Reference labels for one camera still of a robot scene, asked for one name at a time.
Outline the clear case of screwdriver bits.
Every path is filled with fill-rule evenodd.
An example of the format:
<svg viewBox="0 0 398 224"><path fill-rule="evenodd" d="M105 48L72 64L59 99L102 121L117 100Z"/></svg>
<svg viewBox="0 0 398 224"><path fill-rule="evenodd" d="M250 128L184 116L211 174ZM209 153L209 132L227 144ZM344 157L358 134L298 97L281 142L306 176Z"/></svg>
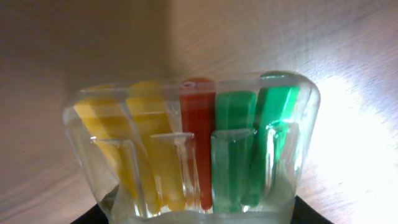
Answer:
<svg viewBox="0 0 398 224"><path fill-rule="evenodd" d="M290 223L319 107L269 71L89 87L62 118L109 223Z"/></svg>

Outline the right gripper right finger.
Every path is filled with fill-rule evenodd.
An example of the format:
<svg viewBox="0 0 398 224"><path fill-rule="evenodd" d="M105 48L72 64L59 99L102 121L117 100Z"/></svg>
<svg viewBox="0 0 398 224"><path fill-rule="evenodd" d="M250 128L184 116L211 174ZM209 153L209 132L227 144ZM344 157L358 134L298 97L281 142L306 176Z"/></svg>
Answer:
<svg viewBox="0 0 398 224"><path fill-rule="evenodd" d="M299 196L295 197L295 205L290 224L333 224L320 215Z"/></svg>

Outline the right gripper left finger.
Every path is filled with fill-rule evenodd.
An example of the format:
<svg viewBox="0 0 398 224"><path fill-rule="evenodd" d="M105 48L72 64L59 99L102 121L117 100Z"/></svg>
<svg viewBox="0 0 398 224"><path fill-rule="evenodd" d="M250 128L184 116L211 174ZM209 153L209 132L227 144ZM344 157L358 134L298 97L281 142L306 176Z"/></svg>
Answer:
<svg viewBox="0 0 398 224"><path fill-rule="evenodd" d="M99 205L95 205L71 224L109 224L109 221Z"/></svg>

